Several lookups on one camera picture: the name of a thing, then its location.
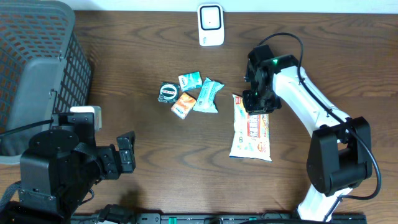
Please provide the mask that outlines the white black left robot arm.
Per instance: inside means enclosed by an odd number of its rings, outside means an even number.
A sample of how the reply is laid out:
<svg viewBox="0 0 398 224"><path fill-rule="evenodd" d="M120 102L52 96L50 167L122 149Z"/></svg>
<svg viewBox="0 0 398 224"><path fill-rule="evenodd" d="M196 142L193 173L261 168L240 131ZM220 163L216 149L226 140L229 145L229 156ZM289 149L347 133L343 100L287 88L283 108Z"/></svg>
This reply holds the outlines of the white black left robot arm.
<svg viewBox="0 0 398 224"><path fill-rule="evenodd" d="M53 114L48 123L21 155L21 180L2 196L1 223L70 223L94 185L136 168L133 131L116 146L97 146L94 113Z"/></svg>

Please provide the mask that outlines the teal white snack packet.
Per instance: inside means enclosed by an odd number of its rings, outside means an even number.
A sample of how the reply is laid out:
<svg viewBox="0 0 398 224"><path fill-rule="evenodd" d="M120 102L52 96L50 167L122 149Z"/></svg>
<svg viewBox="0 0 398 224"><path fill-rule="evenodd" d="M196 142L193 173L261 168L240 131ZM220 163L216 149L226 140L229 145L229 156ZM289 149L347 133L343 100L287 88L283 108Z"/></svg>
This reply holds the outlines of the teal white snack packet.
<svg viewBox="0 0 398 224"><path fill-rule="evenodd" d="M214 99L217 92L223 87L223 84L206 77L193 110L203 113L217 113L218 110L216 109Z"/></svg>

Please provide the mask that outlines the small orange candy box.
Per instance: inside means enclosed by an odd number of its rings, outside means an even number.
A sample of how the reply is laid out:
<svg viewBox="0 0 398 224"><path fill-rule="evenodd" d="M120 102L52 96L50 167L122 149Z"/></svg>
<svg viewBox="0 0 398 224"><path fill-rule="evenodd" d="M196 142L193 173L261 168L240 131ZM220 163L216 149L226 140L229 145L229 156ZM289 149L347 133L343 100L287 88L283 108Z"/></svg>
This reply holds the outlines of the small orange candy box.
<svg viewBox="0 0 398 224"><path fill-rule="evenodd" d="M183 93L173 104L171 111L179 118L185 119L196 104L196 99L187 93Z"/></svg>

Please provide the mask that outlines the small teal candy box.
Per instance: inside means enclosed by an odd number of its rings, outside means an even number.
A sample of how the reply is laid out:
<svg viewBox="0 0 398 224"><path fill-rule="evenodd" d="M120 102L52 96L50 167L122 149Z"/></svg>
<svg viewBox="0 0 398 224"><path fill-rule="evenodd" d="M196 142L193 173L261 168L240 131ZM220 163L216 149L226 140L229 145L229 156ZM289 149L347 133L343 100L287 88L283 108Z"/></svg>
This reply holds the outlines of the small teal candy box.
<svg viewBox="0 0 398 224"><path fill-rule="evenodd" d="M203 81L200 72L187 73L178 77L180 88L183 92L201 88Z"/></svg>

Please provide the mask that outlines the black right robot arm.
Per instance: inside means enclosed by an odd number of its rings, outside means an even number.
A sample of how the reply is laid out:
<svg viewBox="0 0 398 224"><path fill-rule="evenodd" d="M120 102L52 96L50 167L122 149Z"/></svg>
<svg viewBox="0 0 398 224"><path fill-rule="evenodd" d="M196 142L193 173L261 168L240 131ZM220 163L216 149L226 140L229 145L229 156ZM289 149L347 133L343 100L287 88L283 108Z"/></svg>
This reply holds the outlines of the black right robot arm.
<svg viewBox="0 0 398 224"><path fill-rule="evenodd" d="M311 186L297 213L302 220L328 222L341 202L370 178L371 130L363 118L338 109L307 77L293 55L274 56L268 45L248 54L243 105L250 115L269 114L286 102L307 129L307 174Z"/></svg>

